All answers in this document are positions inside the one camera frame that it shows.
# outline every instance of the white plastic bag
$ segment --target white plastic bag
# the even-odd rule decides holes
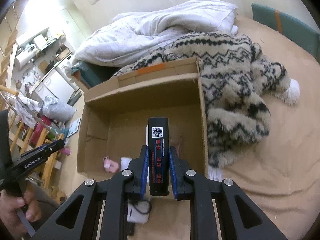
[[[39,113],[41,107],[39,106],[39,103],[37,101],[34,101],[30,98],[26,98],[24,96],[19,96],[19,98],[22,101],[22,103],[27,105],[32,112]]]
[[[66,122],[74,115],[76,109],[55,97],[46,96],[42,111],[50,119]]]
[[[20,104],[18,100],[16,100],[14,108],[16,109],[18,116],[22,119],[22,121],[27,126],[34,128],[36,125],[36,120],[33,119],[32,115],[28,113],[28,111]]]

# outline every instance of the human hand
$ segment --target human hand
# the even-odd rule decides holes
[[[0,219],[10,234],[16,239],[20,239],[27,233],[25,226],[21,223],[16,213],[16,209],[23,207],[25,204],[29,205],[26,212],[27,220],[30,222],[38,221],[41,218],[41,210],[30,183],[27,185],[23,198],[8,195],[5,190],[1,191]]]

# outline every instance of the white pom-pom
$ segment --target white pom-pom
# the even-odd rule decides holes
[[[298,103],[300,97],[300,86],[298,81],[291,79],[290,87],[283,93],[275,93],[275,96],[289,106]]]
[[[233,27],[231,29],[231,34],[236,35],[237,33],[238,33],[238,26],[233,25]]]
[[[222,181],[223,172],[220,169],[213,168],[208,165],[208,178],[211,180]]]

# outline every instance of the barcode label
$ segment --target barcode label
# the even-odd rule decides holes
[[[163,127],[153,127],[152,128],[152,137],[153,138],[162,138],[163,137]]]

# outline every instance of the cardboard box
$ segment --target cardboard box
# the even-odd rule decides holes
[[[57,57],[56,60],[60,61],[65,59],[70,54],[70,49],[66,48],[64,49]]]
[[[195,58],[172,61],[111,78],[84,93],[77,171],[97,181],[112,174],[103,157],[137,158],[148,118],[169,118],[169,137],[182,137],[180,158],[207,175],[204,97]]]
[[[48,64],[48,62],[46,62],[45,60],[42,61],[42,62],[39,64],[39,66],[38,66],[38,68],[41,70],[41,72],[42,72],[44,75],[46,74],[45,69],[47,68],[47,66],[49,66],[49,64]]]

